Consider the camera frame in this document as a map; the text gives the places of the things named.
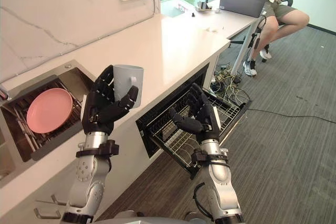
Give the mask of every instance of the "white mug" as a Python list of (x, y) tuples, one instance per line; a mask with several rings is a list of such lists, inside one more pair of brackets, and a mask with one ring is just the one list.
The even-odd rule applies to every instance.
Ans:
[(141, 103), (143, 68), (131, 65), (113, 65), (114, 78), (114, 99), (116, 101), (123, 98), (131, 86), (136, 86), (138, 96), (133, 108), (139, 107)]

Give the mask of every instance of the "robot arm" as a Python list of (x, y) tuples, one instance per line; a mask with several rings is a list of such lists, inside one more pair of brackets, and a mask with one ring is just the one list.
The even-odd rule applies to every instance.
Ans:
[(216, 140), (201, 143), (206, 161), (199, 161), (208, 191), (210, 212), (215, 223), (244, 223), (227, 164), (227, 149), (220, 149)]
[(188, 104), (195, 119), (182, 117), (173, 108), (170, 109), (170, 116), (178, 128), (196, 134), (196, 140), (201, 146), (201, 150), (193, 153), (192, 160), (202, 166), (211, 208), (211, 216), (208, 217), (215, 220), (216, 224), (244, 223), (237, 195), (231, 184), (227, 149), (221, 149), (218, 143), (220, 124), (217, 109), (212, 107), (196, 84), (190, 89)]
[(114, 100), (113, 66), (108, 66), (93, 84), (82, 118), (86, 140), (79, 144), (76, 153), (76, 179), (61, 223), (93, 221), (104, 194), (105, 178), (111, 170), (110, 157), (119, 153), (119, 146), (108, 140), (108, 136), (114, 122), (133, 107), (137, 95), (138, 88), (132, 86), (120, 101)]

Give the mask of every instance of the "white sneaker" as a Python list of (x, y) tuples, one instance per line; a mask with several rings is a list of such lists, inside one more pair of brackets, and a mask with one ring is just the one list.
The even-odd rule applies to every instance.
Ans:
[(244, 61), (243, 66), (244, 66), (244, 72), (248, 76), (256, 76), (257, 75), (256, 62), (254, 60)]
[(268, 48), (269, 48), (269, 46), (267, 45), (267, 46), (264, 47), (264, 48), (260, 51), (260, 53), (259, 53), (260, 56), (261, 56), (262, 58), (264, 58), (265, 60), (269, 60), (269, 59), (272, 58), (272, 55), (269, 53)]

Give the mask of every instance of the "shorts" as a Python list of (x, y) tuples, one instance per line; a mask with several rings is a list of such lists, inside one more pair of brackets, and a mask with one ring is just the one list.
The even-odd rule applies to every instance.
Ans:
[(266, 11), (266, 17), (275, 16), (276, 18), (281, 18), (292, 10), (296, 9), (287, 5), (279, 5), (276, 1), (272, 3), (270, 0), (266, 0), (263, 9), (263, 11)]

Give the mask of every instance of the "metal sink basin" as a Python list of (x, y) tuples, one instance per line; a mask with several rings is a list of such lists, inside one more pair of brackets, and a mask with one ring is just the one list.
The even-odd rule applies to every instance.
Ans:
[[(81, 103), (93, 78), (80, 64), (71, 61), (9, 91), (13, 98), (0, 108), (0, 187), (81, 131)], [(72, 113), (58, 129), (34, 133), (26, 122), (27, 110), (39, 94), (51, 88), (62, 88), (71, 94)]]

